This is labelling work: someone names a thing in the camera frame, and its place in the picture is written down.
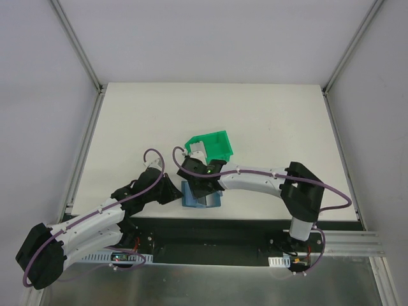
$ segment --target green object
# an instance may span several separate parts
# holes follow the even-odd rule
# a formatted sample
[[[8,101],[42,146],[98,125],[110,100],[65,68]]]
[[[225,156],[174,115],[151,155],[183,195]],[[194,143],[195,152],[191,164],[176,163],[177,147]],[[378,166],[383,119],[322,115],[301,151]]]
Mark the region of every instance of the green object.
[[[226,131],[194,136],[186,142],[184,147],[187,149],[188,153],[191,153],[190,145],[198,142],[204,143],[205,153],[207,154],[207,164],[212,159],[230,161],[230,156],[234,154]]]

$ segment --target aluminum frame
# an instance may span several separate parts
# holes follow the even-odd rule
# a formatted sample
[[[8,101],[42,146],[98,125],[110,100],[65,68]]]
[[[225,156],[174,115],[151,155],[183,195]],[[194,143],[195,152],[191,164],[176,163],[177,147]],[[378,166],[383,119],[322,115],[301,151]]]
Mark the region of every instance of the aluminum frame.
[[[342,159],[342,164],[347,177],[347,183],[351,190],[351,196],[354,203],[357,203],[353,184],[350,181],[349,171],[347,169],[347,163],[344,159],[343,148],[340,141],[340,137],[336,128],[335,119],[333,117],[332,111],[330,110],[330,104],[327,100],[327,94],[333,87],[338,76],[340,75],[343,68],[348,63],[350,57],[353,55],[355,49],[358,47],[358,43],[364,37],[367,29],[374,20],[375,16],[379,13],[380,9],[383,7],[385,0],[375,0],[373,5],[370,7],[369,11],[365,15],[365,18],[361,22],[359,28],[348,44],[345,52],[340,58],[339,63],[334,69],[331,77],[329,78],[327,85],[323,89],[323,96],[325,97],[326,107],[328,109],[328,115],[332,124],[333,133],[339,148],[340,158]],[[103,102],[103,97],[105,95],[106,86],[103,86],[98,76],[96,75],[89,59],[82,48],[81,43],[77,35],[75,34],[72,25],[70,24],[66,13],[59,0],[49,0],[52,9],[55,11],[57,18],[59,19],[62,28],[64,29],[75,53],[78,56],[78,60],[82,63],[84,69],[86,70],[90,80],[94,84],[98,96],[92,110],[89,123],[82,140],[82,146],[80,153],[76,159],[75,169],[71,176],[70,184],[67,193],[64,197],[64,202],[62,205],[60,220],[66,212],[71,209],[71,204],[75,199],[75,193],[78,188],[78,183],[84,168],[85,160],[91,144],[93,132],[98,120],[99,111]],[[363,218],[360,212],[361,222],[364,225]],[[379,240],[378,234],[369,231],[325,231],[326,233],[326,255],[327,256],[368,256],[370,257],[370,262],[372,265],[373,273],[375,275],[375,280],[377,283],[378,290],[380,292],[381,300],[383,305],[392,306],[400,305],[398,301],[397,293],[395,291],[395,286],[393,284],[391,274],[388,269],[388,264],[386,258],[384,257],[384,251]],[[32,288],[27,288],[24,293],[24,299],[22,305],[39,305],[41,300],[41,295],[43,290],[37,291]]]

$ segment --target gray panel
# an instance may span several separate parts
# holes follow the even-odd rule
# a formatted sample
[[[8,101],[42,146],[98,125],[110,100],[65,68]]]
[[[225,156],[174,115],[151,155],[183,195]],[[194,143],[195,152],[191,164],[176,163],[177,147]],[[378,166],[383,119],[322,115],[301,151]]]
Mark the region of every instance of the gray panel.
[[[326,85],[373,0],[62,0],[107,82]]]
[[[61,278],[92,267],[75,264]],[[326,257],[306,277],[278,275],[279,269],[231,266],[148,265],[122,273],[102,268],[75,282],[54,283],[42,306],[381,305],[368,258]]]
[[[330,91],[356,196],[408,305],[408,2],[386,1]]]
[[[55,222],[96,91],[46,0],[0,1],[0,305],[19,305],[15,255]]]

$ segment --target blue object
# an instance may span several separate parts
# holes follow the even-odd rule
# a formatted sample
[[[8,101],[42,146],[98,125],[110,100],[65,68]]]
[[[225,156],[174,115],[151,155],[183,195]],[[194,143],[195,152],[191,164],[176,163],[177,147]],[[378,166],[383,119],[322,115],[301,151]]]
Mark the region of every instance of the blue object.
[[[202,198],[196,199],[191,193],[189,183],[186,181],[181,182],[181,192],[183,193],[182,205],[184,207],[193,208],[212,208],[221,206],[221,196],[222,192],[218,191],[216,193],[210,194]]]

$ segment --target red wire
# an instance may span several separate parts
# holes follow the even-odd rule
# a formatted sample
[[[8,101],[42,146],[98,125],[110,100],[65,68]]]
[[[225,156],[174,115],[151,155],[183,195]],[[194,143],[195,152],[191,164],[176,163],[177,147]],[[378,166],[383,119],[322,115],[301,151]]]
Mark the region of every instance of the red wire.
[[[136,237],[135,242],[136,242],[136,244],[135,244],[135,247],[133,248],[133,252],[136,252],[138,250],[138,246],[139,246],[139,243],[140,243],[139,237]]]

